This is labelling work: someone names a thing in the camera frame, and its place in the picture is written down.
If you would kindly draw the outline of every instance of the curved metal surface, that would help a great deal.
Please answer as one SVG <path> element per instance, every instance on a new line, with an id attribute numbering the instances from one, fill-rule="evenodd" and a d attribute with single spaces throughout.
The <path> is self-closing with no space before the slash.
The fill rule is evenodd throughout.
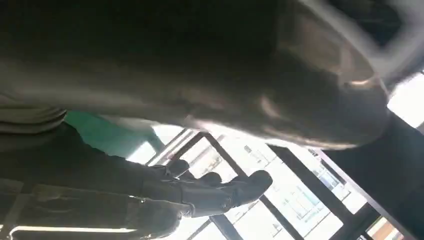
<path id="1" fill-rule="evenodd" d="M 0 93 L 26 103 L 330 149 L 388 120 L 367 60 L 293 1 L 1 4 Z"/>

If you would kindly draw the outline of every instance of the window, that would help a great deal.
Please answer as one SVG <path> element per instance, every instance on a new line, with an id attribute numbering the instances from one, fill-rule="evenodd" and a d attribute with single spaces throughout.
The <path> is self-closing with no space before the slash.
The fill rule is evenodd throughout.
<path id="1" fill-rule="evenodd" d="M 192 240 L 227 240 L 215 224 L 209 224 L 199 232 Z"/>
<path id="2" fill-rule="evenodd" d="M 156 154 L 155 149 L 148 142 L 144 142 L 131 156 L 126 160 L 134 163 L 145 164 Z"/>
<path id="3" fill-rule="evenodd" d="M 289 149 L 339 200 L 342 201 L 351 213 L 355 214 L 367 203 L 365 197 L 356 192 L 353 187 L 333 171 L 330 166 L 326 166 L 323 158 L 327 156 L 323 151 L 308 149 L 297 145 L 292 145 Z"/>
<path id="4" fill-rule="evenodd" d="M 272 176 L 273 184 L 265 192 L 265 196 L 304 238 L 329 239 L 343 225 L 264 143 L 252 144 L 239 138 L 225 137 L 220 144 L 247 175 L 265 170 Z M 244 210 L 239 210 L 241 212 L 232 214 L 230 211 L 226 216 L 237 226 L 237 221 L 241 221 L 243 215 L 250 213 L 254 207 L 244 206 Z"/>
<path id="5" fill-rule="evenodd" d="M 403 240 L 404 236 L 387 219 L 381 217 L 366 232 L 374 240 Z"/>
<path id="6" fill-rule="evenodd" d="M 237 218 L 234 218 L 232 213 L 238 212 L 236 208 L 225 214 L 244 240 L 293 239 L 262 202 L 256 201 L 246 209 L 247 211 Z"/>
<path id="7" fill-rule="evenodd" d="M 402 120 L 416 128 L 424 122 L 424 75 L 417 73 L 411 79 L 400 84 L 394 91 L 388 108 Z"/>

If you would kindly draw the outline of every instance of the black metal bar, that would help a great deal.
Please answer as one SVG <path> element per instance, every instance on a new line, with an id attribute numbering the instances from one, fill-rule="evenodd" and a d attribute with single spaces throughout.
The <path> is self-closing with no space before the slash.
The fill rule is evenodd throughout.
<path id="1" fill-rule="evenodd" d="M 220 143 L 212 136 L 210 133 L 206 133 L 204 137 L 209 141 L 212 147 L 221 155 L 221 157 L 227 161 L 229 166 L 234 170 L 234 172 L 242 177 L 247 177 L 245 171 L 234 161 L 234 159 L 228 154 L 227 151 L 220 145 Z"/>
<path id="2" fill-rule="evenodd" d="M 242 236 L 240 236 L 239 232 L 225 215 L 210 216 L 209 219 L 227 240 L 243 240 Z"/>
<path id="3" fill-rule="evenodd" d="M 219 142 L 224 138 L 223 135 L 219 136 L 216 140 Z M 201 153 L 199 153 L 199 155 L 197 155 L 191 162 L 190 162 L 190 166 L 194 166 L 194 164 L 196 164 L 200 159 L 202 159 L 202 157 L 204 157 L 206 154 L 209 153 L 209 151 L 213 148 L 212 145 L 207 146 L 207 148 L 205 148 L 203 151 L 201 151 Z"/>
<path id="4" fill-rule="evenodd" d="M 363 238 L 365 238 L 365 240 L 374 240 L 370 235 L 368 235 L 368 233 L 364 232 L 361 234 Z"/>
<path id="5" fill-rule="evenodd" d="M 157 161 L 156 165 L 162 165 L 166 161 L 168 161 L 169 160 L 168 157 L 169 157 L 170 153 L 172 153 L 175 149 L 180 147 L 181 143 L 183 143 L 185 140 L 191 138 L 193 135 L 195 135 L 194 132 L 189 132 L 187 135 L 185 135 L 175 146 L 173 146 L 171 149 L 166 151 L 166 153 L 162 154 L 162 157 Z"/>
<path id="6" fill-rule="evenodd" d="M 228 152 L 220 145 L 218 140 L 216 140 L 210 133 L 205 134 L 204 136 L 215 148 L 215 150 L 221 155 L 221 157 L 227 161 L 230 167 L 234 170 L 236 174 L 242 177 L 247 177 L 247 174 L 243 169 L 236 163 L 236 161 L 228 154 Z M 282 225 L 282 227 L 295 239 L 303 240 L 304 238 L 300 233 L 293 227 L 293 225 L 283 216 L 283 214 L 272 204 L 272 202 L 266 197 L 261 196 L 259 199 L 266 208 L 271 212 L 271 214 L 277 219 L 277 221 Z"/>
<path id="7" fill-rule="evenodd" d="M 286 217 L 276 208 L 276 206 L 265 196 L 261 196 L 259 200 L 265 205 L 265 207 L 271 212 L 282 227 L 290 234 L 294 240 L 304 240 L 302 235 L 296 230 L 296 228 L 287 220 Z"/>
<path id="8" fill-rule="evenodd" d="M 186 240 L 193 240 L 201 231 L 203 231 L 209 224 L 211 224 L 211 219 L 205 221 L 195 232 L 193 232 Z"/>
<path id="9" fill-rule="evenodd" d="M 353 214 L 288 148 L 269 147 L 336 217 L 350 224 Z"/>
<path id="10" fill-rule="evenodd" d="M 172 157 L 171 161 L 180 159 L 188 150 L 190 150 L 195 144 L 197 144 L 205 136 L 204 132 L 199 132 L 184 146 L 182 146 Z"/>
<path id="11" fill-rule="evenodd" d="M 353 216 L 352 221 L 348 224 L 343 224 L 329 240 L 356 240 L 361 235 L 364 236 L 367 229 L 375 223 L 379 217 L 380 214 L 369 203 L 366 203 Z"/>
<path id="12" fill-rule="evenodd" d="M 185 134 L 187 131 L 189 131 L 187 128 L 184 128 L 183 130 L 181 130 L 170 142 L 168 142 L 164 147 L 163 147 L 163 149 L 161 150 L 161 151 L 157 151 L 155 154 L 154 154 L 154 156 L 152 156 L 150 159 L 149 159 L 149 161 L 147 161 L 146 163 L 145 163 L 145 165 L 149 165 L 149 164 L 151 164 L 157 157 L 159 157 L 162 153 L 163 153 L 163 151 L 164 150 L 166 150 L 167 148 L 169 148 L 169 146 L 171 146 L 172 144 L 174 144 L 175 143 L 175 141 L 179 138 L 179 137 L 181 137 L 183 134 Z"/>

